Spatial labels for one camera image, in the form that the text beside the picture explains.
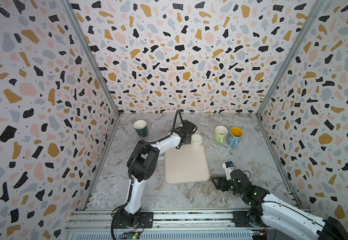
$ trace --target beige tray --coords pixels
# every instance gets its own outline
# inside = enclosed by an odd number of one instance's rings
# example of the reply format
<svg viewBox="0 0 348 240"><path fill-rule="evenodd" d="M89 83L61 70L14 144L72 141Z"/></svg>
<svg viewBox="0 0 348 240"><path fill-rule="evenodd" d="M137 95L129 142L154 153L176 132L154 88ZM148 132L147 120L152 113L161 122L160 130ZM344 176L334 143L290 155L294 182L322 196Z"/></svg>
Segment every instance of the beige tray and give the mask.
<svg viewBox="0 0 348 240"><path fill-rule="evenodd" d="M197 149L182 145L180 149L173 147L165 152L165 181L168 184L204 182L209 179L203 144Z"/></svg>

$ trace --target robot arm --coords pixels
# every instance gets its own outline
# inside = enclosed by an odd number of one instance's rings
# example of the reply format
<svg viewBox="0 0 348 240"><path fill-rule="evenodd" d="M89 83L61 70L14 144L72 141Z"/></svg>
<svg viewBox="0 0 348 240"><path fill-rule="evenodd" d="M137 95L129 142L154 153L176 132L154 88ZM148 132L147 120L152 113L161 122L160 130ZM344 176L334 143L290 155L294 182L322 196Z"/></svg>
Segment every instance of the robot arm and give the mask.
<svg viewBox="0 0 348 240"><path fill-rule="evenodd" d="M174 123L168 135L152 142L140 140L135 146L127 162L130 179L128 194L124 204L115 213L113 222L121 221L127 227L134 227L138 224L143 189L146 180L155 171L158 156L170 148L176 147L179 149L183 144L191 143L191 136L196 132L197 127L193 123L183 120L180 114L181 111L183 110L176 111ZM175 128L178 114L181 126Z"/></svg>
<svg viewBox="0 0 348 240"><path fill-rule="evenodd" d="M251 206L248 218L253 226L259 226L262 222L296 240L348 239L348 233L335 218L329 217L326 220L308 214L280 200L266 189L252 185L242 170L235 170L232 162L224 163L223 168L230 178L212 179L215 187L222 191L232 191L235 196L240 196Z"/></svg>

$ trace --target blue mug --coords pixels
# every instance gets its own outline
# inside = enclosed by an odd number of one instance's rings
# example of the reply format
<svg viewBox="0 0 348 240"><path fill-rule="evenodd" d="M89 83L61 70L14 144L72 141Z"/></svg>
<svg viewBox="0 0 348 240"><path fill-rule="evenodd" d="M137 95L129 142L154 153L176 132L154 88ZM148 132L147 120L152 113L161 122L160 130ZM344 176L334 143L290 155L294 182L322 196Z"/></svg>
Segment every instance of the blue mug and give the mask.
<svg viewBox="0 0 348 240"><path fill-rule="evenodd" d="M233 148L236 149L238 147L239 141L241 141L241 137L243 136L242 129L238 127L233 127L230 129L230 133L226 139L226 142Z"/></svg>

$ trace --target white cup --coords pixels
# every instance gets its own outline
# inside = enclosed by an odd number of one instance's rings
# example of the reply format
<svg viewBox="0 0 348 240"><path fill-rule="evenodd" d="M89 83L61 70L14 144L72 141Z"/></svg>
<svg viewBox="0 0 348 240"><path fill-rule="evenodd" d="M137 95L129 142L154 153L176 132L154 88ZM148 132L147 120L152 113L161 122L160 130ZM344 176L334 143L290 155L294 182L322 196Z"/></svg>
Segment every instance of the white cup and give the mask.
<svg viewBox="0 0 348 240"><path fill-rule="evenodd" d="M200 148L202 146L202 136L200 134L193 134L191 136L191 144L190 144L190 147L191 148L194 148L194 149L197 149L197 148Z"/></svg>

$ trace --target dark green mug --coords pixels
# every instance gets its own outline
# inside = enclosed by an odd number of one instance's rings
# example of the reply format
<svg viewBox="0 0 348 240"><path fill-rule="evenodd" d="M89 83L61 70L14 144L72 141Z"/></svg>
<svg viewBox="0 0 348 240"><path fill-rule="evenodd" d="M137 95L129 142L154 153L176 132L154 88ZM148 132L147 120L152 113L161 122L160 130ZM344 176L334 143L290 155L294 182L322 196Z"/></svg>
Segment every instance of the dark green mug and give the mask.
<svg viewBox="0 0 348 240"><path fill-rule="evenodd" d="M135 132L138 133L138 136L140 137L146 137L148 135L148 126L146 124L146 121L144 120L138 120L134 123L134 129Z"/></svg>

